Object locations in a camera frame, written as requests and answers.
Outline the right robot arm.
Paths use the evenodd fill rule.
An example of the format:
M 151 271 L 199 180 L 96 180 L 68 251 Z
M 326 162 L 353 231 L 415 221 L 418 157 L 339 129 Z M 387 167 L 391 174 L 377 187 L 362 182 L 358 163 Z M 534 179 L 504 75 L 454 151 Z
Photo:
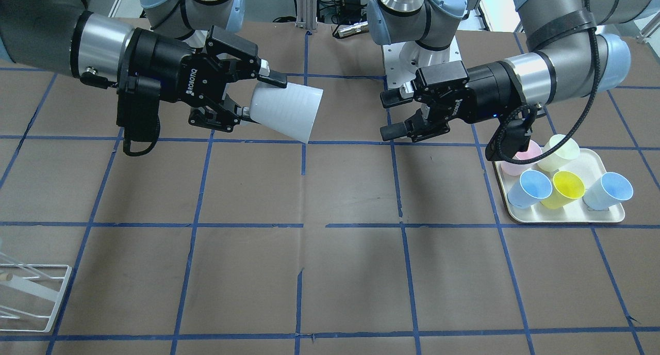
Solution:
M 189 104 L 192 125 L 231 131 L 254 115 L 224 95 L 228 83 L 287 89 L 237 36 L 244 0 L 139 0 L 149 29 L 96 14 L 89 1 L 2 0 L 2 59 L 116 88 L 126 145 L 157 141 L 161 101 Z

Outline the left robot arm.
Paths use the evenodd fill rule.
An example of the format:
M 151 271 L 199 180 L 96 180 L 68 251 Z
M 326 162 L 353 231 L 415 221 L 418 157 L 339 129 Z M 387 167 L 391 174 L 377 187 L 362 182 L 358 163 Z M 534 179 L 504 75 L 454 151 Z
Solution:
M 414 66 L 415 78 L 382 92 L 385 108 L 417 101 L 422 108 L 381 128 L 384 141 L 414 142 L 449 132 L 449 122 L 467 124 L 505 118 L 524 104 L 551 104 L 618 86 L 630 69 L 630 50 L 618 36 L 596 36 L 600 70 L 592 63 L 590 35 L 658 12 L 658 0 L 513 0 L 528 52 L 473 68 L 458 61 Z M 379 45 L 413 42 L 420 50 L 445 52 L 467 11 L 467 0 L 370 0 L 367 19 Z

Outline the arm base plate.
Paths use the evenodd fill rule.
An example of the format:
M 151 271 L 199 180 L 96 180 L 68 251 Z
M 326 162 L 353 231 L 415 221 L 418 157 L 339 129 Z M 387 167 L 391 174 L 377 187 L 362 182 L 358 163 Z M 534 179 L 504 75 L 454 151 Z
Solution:
M 383 45 L 382 49 L 388 90 L 413 80 L 421 67 L 462 60 L 455 38 L 447 49 L 440 51 L 424 49 L 414 41 Z

